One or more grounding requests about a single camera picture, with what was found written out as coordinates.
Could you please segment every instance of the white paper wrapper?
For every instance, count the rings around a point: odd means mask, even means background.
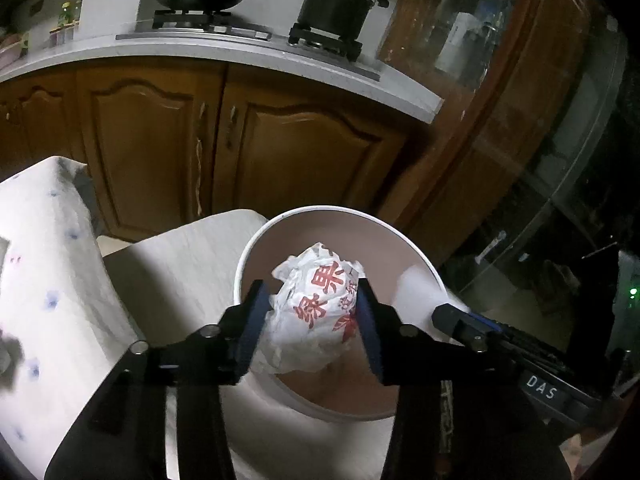
[[[334,361],[356,332],[358,262],[344,262],[321,243],[273,269],[284,284],[272,296],[273,311],[252,361],[255,371],[317,372]]]

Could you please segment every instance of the cabinet door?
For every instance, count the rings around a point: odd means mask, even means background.
[[[209,208],[201,186],[210,193],[224,65],[110,61],[78,71],[82,136],[108,230],[140,240]]]
[[[0,86],[0,182],[31,163],[11,83]]]
[[[71,68],[20,78],[14,82],[14,95],[33,163],[53,155],[86,161]]]
[[[214,211],[249,208],[270,218],[311,204],[367,210],[409,134],[390,125],[394,112],[321,83],[231,66]]]

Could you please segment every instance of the countertop edge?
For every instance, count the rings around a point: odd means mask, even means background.
[[[383,66],[380,81],[307,57],[224,40],[140,38],[116,40],[113,35],[77,40],[29,54],[0,70],[0,82],[43,68],[80,60],[122,56],[194,57],[248,64],[316,80],[385,104],[431,123],[443,99],[397,70]]]

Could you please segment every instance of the stove burner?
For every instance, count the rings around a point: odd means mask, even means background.
[[[357,41],[343,38],[336,40],[319,32],[313,32],[299,23],[294,23],[289,31],[289,43],[298,44],[300,40],[304,41],[305,46],[325,50],[345,57],[349,61],[356,61],[362,50],[362,44]]]
[[[195,14],[183,11],[176,12],[169,9],[156,10],[152,29],[167,28],[169,23],[175,23],[175,28],[193,28],[205,32],[215,32],[241,38],[256,38],[269,40],[271,31],[260,25],[249,23],[231,12],[204,12]]]

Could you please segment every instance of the gas stove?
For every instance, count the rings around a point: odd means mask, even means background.
[[[193,38],[257,45],[329,63],[373,81],[380,80],[380,74],[373,69],[347,59],[357,57],[352,48],[341,48],[334,43],[314,41],[314,38],[307,38],[304,35],[292,40],[293,36],[286,38],[273,34],[267,27],[247,22],[231,12],[196,14],[156,10],[151,28],[148,24],[140,25],[135,32],[116,36],[116,40],[137,38]]]

